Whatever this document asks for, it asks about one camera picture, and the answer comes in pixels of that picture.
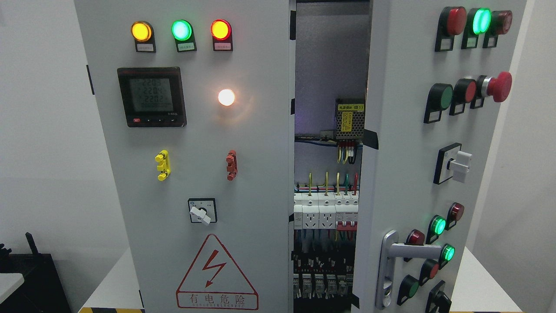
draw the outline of warning label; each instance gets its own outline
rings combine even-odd
[[[259,294],[215,234],[201,245],[176,299],[183,309],[259,309]]]
[[[353,112],[342,112],[342,131],[351,131],[351,124],[353,121]]]

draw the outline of white wall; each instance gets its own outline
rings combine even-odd
[[[53,254],[77,311],[127,248],[73,1],[0,2],[0,242]]]
[[[472,251],[522,310],[542,313],[556,291],[556,1],[532,4]]]

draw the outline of electrical control cabinet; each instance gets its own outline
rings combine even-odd
[[[449,302],[524,1],[75,5],[147,312]]]

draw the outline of open cabinet door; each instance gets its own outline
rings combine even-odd
[[[524,7],[374,1],[352,311],[448,312]]]

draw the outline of yellow terminal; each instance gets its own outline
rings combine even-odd
[[[170,158],[168,157],[168,151],[160,151],[155,156],[155,161],[158,163],[158,165],[156,165],[156,170],[160,172],[160,174],[158,175],[158,180],[163,181],[172,172],[172,170],[170,169]]]

